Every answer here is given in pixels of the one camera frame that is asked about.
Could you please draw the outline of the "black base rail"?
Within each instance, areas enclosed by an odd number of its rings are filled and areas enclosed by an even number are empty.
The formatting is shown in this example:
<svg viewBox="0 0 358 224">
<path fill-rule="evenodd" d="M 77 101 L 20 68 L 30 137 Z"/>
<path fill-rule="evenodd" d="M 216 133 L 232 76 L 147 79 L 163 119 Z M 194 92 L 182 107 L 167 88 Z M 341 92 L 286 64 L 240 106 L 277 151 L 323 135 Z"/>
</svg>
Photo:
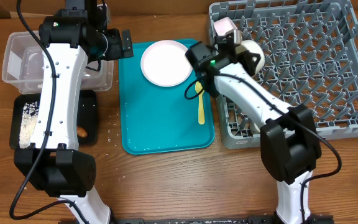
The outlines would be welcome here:
<svg viewBox="0 0 358 224">
<path fill-rule="evenodd" d="M 58 224 L 78 224 L 79 221 L 60 221 Z M 275 215 L 251 216 L 245 219 L 189 219 L 189 220 L 144 220 L 136 219 L 118 219 L 119 224 L 273 224 L 280 223 Z M 333 216 L 311 215 L 306 223 L 310 224 L 334 224 Z"/>
</svg>

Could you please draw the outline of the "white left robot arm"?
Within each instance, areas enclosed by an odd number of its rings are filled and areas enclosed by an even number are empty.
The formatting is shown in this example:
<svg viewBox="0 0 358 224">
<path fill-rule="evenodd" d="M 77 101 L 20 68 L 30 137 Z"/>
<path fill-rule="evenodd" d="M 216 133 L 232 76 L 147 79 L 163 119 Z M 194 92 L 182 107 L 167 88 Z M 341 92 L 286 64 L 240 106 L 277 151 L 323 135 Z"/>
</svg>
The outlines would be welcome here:
<svg viewBox="0 0 358 224">
<path fill-rule="evenodd" d="M 65 204 L 79 223 L 114 223 L 112 209 L 94 183 L 96 161 L 79 151 L 77 135 L 81 80 L 90 62 L 133 56 L 129 30 L 109 29 L 105 2 L 67 1 L 31 36 L 44 57 L 44 77 L 35 129 L 14 163 L 31 184 Z"/>
</svg>

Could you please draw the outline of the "black tray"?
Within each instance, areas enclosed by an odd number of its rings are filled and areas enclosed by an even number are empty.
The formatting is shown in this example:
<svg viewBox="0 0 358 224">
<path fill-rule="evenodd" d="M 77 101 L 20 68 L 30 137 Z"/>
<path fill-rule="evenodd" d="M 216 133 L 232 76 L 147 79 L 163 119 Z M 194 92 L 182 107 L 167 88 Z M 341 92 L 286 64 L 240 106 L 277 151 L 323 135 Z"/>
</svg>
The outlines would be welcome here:
<svg viewBox="0 0 358 224">
<path fill-rule="evenodd" d="M 11 132 L 9 137 L 9 146 L 11 149 L 18 149 L 19 134 L 22 118 L 24 113 L 30 111 L 30 105 L 33 106 L 34 112 L 31 115 L 37 115 L 39 108 L 40 93 L 20 95 L 14 101 Z M 96 93 L 93 90 L 81 90 L 77 114 L 77 126 L 87 132 L 87 137 L 79 137 L 80 146 L 92 146 L 98 139 L 98 102 Z"/>
</svg>

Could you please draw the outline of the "pink bowl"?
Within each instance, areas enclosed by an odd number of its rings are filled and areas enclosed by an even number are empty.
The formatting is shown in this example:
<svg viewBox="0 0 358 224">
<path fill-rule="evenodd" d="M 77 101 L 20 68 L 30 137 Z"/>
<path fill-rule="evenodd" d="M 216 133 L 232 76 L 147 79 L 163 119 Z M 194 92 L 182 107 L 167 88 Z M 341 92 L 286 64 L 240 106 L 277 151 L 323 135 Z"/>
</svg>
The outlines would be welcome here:
<svg viewBox="0 0 358 224">
<path fill-rule="evenodd" d="M 216 36 L 225 37 L 237 32 L 237 27 L 229 17 L 222 18 L 213 24 Z"/>
</svg>

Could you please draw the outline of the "white bowl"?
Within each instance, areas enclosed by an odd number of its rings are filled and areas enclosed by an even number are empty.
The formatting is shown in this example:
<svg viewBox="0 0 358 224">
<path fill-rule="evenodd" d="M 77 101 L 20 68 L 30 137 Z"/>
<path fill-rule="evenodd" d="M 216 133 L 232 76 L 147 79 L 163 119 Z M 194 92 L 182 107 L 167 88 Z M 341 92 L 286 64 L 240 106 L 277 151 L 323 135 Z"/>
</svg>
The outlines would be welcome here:
<svg viewBox="0 0 358 224">
<path fill-rule="evenodd" d="M 253 40 L 243 40 L 240 45 L 243 50 L 239 62 L 244 70 L 252 77 L 258 74 L 265 65 L 265 55 L 261 46 Z"/>
</svg>

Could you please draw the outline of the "teal serving tray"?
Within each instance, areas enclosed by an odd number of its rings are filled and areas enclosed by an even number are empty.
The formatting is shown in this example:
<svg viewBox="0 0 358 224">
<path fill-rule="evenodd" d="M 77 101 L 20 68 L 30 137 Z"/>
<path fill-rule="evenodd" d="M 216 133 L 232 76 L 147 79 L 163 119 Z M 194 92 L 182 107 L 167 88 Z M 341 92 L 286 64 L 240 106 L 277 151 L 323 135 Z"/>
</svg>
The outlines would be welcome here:
<svg viewBox="0 0 358 224">
<path fill-rule="evenodd" d="M 119 61 L 119 100 L 123 148 L 133 155 L 208 147 L 215 137 L 211 99 L 204 93 L 204 124 L 198 122 L 195 73 L 177 86 L 148 81 L 141 57 L 151 42 L 133 45 L 134 56 Z"/>
</svg>

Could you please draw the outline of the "grey dishwasher rack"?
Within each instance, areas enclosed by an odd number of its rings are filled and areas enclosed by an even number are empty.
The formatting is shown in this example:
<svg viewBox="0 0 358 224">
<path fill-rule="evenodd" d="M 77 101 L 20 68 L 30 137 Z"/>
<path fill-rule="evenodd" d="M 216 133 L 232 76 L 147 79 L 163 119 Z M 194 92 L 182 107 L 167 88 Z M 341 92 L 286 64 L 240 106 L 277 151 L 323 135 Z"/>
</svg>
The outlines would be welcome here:
<svg viewBox="0 0 358 224">
<path fill-rule="evenodd" d="M 358 138 L 358 21 L 350 1 L 225 1 L 209 23 L 229 18 L 258 42 L 255 81 L 293 106 L 306 105 L 325 139 Z"/>
</svg>

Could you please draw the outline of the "cream plastic cup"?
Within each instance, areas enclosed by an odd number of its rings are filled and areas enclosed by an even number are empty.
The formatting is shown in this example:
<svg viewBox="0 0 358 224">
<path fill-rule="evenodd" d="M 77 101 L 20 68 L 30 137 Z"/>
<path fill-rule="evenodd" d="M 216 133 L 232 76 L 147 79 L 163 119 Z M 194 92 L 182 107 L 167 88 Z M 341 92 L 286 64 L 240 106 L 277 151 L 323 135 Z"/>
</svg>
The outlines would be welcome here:
<svg viewBox="0 0 358 224">
<path fill-rule="evenodd" d="M 255 122 L 251 121 L 249 128 L 252 134 L 260 134 L 260 128 Z"/>
</svg>

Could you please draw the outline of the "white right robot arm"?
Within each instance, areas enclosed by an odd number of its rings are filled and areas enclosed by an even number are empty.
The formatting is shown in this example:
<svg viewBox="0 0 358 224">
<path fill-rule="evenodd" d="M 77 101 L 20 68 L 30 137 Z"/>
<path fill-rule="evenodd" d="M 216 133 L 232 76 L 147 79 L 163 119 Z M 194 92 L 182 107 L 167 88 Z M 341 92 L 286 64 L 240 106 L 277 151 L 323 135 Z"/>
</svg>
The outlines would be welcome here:
<svg viewBox="0 0 358 224">
<path fill-rule="evenodd" d="M 197 42 L 185 53 L 202 90 L 232 100 L 260 133 L 260 155 L 277 181 L 278 205 L 272 223 L 333 223 L 308 207 L 310 182 L 337 174 L 342 160 L 321 137 L 310 109 L 292 106 L 254 80 L 265 65 L 264 51 L 235 30 L 215 38 L 214 45 Z"/>
</svg>

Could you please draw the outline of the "yellow plastic spoon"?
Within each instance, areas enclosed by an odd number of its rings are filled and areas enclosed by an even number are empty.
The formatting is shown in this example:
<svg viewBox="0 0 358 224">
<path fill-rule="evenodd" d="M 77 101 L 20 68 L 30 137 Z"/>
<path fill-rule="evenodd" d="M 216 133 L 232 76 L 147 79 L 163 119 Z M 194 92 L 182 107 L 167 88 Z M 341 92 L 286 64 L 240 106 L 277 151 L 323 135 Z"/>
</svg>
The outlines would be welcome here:
<svg viewBox="0 0 358 224">
<path fill-rule="evenodd" d="M 203 105 L 204 90 L 200 82 L 196 82 L 195 90 L 198 94 L 198 123 L 205 124 L 204 105 Z"/>
</svg>

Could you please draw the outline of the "pink plate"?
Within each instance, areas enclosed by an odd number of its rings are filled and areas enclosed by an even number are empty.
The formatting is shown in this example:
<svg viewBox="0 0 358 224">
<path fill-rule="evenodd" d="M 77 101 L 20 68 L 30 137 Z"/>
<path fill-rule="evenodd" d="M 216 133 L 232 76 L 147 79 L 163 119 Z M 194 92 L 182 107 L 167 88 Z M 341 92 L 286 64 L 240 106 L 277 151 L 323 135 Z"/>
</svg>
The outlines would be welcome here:
<svg viewBox="0 0 358 224">
<path fill-rule="evenodd" d="M 185 57 L 188 48 L 175 40 L 151 44 L 142 54 L 140 67 L 144 77 L 161 87 L 177 86 L 188 79 L 192 67 Z"/>
</svg>

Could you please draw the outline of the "white rice pile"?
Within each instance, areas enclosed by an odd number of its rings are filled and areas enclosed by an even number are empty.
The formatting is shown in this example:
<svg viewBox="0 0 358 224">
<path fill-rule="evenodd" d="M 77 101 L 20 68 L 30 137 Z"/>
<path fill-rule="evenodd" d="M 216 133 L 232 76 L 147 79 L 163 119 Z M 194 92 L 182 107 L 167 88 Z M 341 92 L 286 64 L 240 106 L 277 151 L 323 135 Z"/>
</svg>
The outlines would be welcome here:
<svg viewBox="0 0 358 224">
<path fill-rule="evenodd" d="M 21 127 L 19 132 L 19 147 L 27 148 L 30 144 L 37 117 L 39 113 L 39 102 L 25 103 L 22 110 Z"/>
</svg>

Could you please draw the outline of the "clear plastic bin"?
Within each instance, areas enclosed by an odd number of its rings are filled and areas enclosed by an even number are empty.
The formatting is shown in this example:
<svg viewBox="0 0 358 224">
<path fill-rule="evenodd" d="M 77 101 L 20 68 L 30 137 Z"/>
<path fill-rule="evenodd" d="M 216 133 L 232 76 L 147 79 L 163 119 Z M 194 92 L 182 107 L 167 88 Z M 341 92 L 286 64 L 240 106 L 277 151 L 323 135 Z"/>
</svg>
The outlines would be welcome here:
<svg viewBox="0 0 358 224">
<path fill-rule="evenodd" d="M 33 94 L 42 91 L 44 60 L 42 49 L 28 32 L 12 33 L 6 44 L 2 64 L 2 80 L 16 87 L 19 93 Z M 114 62 L 103 61 L 95 72 L 97 62 L 91 62 L 84 71 L 82 90 L 107 91 L 112 86 Z"/>
</svg>

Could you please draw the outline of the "orange carrot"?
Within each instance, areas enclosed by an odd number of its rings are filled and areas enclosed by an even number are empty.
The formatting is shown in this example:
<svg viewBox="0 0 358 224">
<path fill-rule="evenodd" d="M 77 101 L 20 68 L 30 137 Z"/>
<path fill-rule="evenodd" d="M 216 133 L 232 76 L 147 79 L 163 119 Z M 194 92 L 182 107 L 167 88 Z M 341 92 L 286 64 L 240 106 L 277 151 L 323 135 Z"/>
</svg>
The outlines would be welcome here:
<svg viewBox="0 0 358 224">
<path fill-rule="evenodd" d="M 79 136 L 81 138 L 86 138 L 88 136 L 87 131 L 80 126 L 76 127 L 76 132 L 77 132 L 77 136 Z"/>
</svg>

